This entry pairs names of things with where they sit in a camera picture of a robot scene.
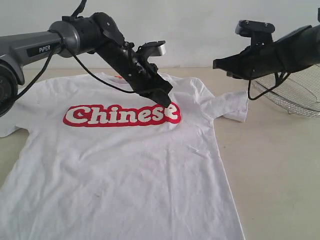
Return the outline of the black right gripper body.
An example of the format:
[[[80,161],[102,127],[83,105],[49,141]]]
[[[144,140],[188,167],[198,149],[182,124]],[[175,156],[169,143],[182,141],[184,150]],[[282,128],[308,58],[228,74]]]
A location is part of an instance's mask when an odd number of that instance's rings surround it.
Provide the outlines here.
[[[239,76],[244,80],[287,72],[270,33],[254,32],[250,46],[246,47],[240,55]]]

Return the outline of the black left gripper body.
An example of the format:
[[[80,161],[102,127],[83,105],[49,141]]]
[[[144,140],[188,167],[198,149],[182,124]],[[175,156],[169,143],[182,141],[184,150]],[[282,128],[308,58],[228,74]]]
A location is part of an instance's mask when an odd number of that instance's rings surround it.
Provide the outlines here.
[[[134,43],[119,45],[108,41],[97,48],[97,54],[123,77],[137,94],[148,94],[158,88],[158,67],[134,51]]]

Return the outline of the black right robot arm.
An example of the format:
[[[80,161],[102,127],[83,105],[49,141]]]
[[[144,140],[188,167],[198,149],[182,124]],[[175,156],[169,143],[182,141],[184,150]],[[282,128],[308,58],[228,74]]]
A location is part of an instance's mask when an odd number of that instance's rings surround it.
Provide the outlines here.
[[[320,27],[306,25],[274,41],[275,26],[251,20],[238,22],[235,33],[250,38],[240,53],[213,60],[213,69],[229,77],[254,80],[275,73],[296,73],[320,62]]]

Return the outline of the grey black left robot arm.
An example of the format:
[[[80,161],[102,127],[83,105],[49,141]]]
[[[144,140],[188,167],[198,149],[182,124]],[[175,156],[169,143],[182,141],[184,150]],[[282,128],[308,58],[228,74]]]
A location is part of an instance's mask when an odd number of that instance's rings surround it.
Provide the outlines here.
[[[90,17],[64,16],[47,31],[3,36],[0,39],[0,113],[5,115],[22,97],[23,67],[39,60],[49,63],[52,56],[76,58],[88,53],[99,55],[131,86],[131,92],[168,107],[172,85],[158,74],[149,57],[165,53],[164,41],[152,41],[134,50],[115,21],[106,13]]]

